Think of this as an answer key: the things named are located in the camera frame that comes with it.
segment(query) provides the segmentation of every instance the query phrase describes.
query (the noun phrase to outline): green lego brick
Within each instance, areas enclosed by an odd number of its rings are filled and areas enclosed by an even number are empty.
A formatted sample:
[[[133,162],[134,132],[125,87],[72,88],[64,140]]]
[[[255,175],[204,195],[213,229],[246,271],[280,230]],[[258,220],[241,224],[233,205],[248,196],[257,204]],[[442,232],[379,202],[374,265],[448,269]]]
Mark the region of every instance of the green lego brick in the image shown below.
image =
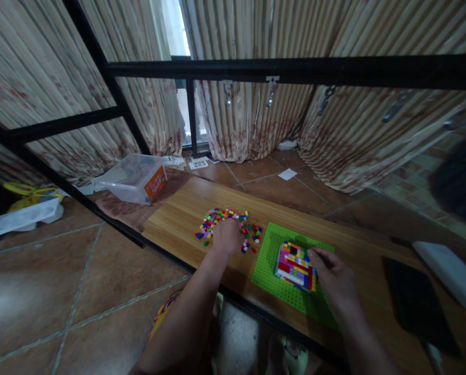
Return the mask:
[[[252,274],[252,283],[314,320],[338,330],[337,322],[332,315],[319,283],[317,283],[316,292],[307,293],[274,275],[277,267],[276,260],[283,241],[289,241],[304,248],[319,247],[335,252],[332,246],[270,222],[264,230],[262,246],[257,255],[257,262]]]

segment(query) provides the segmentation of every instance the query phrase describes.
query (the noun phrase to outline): clear plastic box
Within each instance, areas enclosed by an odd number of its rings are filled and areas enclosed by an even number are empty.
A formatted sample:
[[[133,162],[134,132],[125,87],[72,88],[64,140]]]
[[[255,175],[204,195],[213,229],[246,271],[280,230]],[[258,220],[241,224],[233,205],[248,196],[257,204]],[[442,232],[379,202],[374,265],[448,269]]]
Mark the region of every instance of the clear plastic box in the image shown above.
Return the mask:
[[[105,186],[124,202],[151,205],[167,184],[165,158],[128,154],[95,183]]]

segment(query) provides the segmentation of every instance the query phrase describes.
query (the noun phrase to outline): black metal frame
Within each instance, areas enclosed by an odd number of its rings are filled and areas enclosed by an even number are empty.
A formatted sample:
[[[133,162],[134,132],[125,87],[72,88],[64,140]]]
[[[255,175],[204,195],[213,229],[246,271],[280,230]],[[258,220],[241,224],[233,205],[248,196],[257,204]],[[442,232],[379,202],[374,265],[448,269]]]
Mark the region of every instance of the black metal frame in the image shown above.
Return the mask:
[[[466,55],[208,61],[191,61],[189,57],[173,56],[172,61],[108,62],[78,0],[63,0],[63,3],[106,82],[116,106],[20,129],[6,130],[0,126],[0,143],[138,246],[147,245],[153,248],[189,272],[194,272],[195,269],[134,229],[107,216],[94,202],[30,151],[26,143],[123,117],[141,153],[150,155],[116,77],[185,80],[190,111],[191,149],[194,155],[198,154],[199,148],[196,144],[194,80],[266,82],[266,76],[280,76],[278,83],[289,84],[466,90]],[[279,331],[307,346],[331,365],[349,373],[346,360],[321,344],[225,286],[222,285],[220,291]]]

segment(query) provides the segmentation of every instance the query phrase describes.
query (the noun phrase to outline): beige curtain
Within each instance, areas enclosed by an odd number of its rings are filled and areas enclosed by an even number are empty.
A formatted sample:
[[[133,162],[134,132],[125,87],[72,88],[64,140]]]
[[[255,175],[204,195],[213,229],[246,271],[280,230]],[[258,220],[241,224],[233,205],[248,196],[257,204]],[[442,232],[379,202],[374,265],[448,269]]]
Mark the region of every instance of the beige curtain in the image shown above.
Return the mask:
[[[466,1],[353,1],[331,56],[466,53]],[[447,135],[466,92],[338,87],[322,116],[318,87],[301,129],[301,158],[328,186],[357,193]],[[408,99],[390,122],[399,94]]]
[[[81,4],[108,61],[157,61],[170,60],[164,1],[81,0]],[[181,113],[175,81],[117,80],[151,153],[181,155]]]
[[[182,6],[195,59],[249,59],[327,56],[348,2],[188,0]],[[237,162],[271,153],[301,119],[313,90],[277,85],[268,108],[267,84],[233,82],[228,107],[222,82],[197,86],[212,155]]]
[[[148,14],[154,2],[119,2],[126,12]],[[98,3],[99,9],[108,6]],[[108,24],[128,45],[140,24],[123,19]],[[107,56],[109,44],[103,43]],[[151,55],[153,59],[162,54]],[[173,82],[149,82],[125,92],[150,149],[155,154],[181,152],[175,136]],[[0,123],[13,129],[115,105],[62,2],[0,2]],[[82,185],[104,173],[138,147],[123,118],[30,143],[29,148],[69,181]],[[45,180],[0,146],[0,182],[42,185]]]

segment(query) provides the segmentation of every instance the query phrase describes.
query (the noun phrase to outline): black phone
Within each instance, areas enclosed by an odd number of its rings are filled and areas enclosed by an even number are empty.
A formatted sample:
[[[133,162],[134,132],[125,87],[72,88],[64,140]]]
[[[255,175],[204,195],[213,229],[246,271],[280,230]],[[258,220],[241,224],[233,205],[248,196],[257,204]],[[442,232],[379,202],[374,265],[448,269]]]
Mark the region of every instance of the black phone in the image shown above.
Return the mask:
[[[383,262],[399,325],[440,351],[462,358],[429,276],[385,256]]]

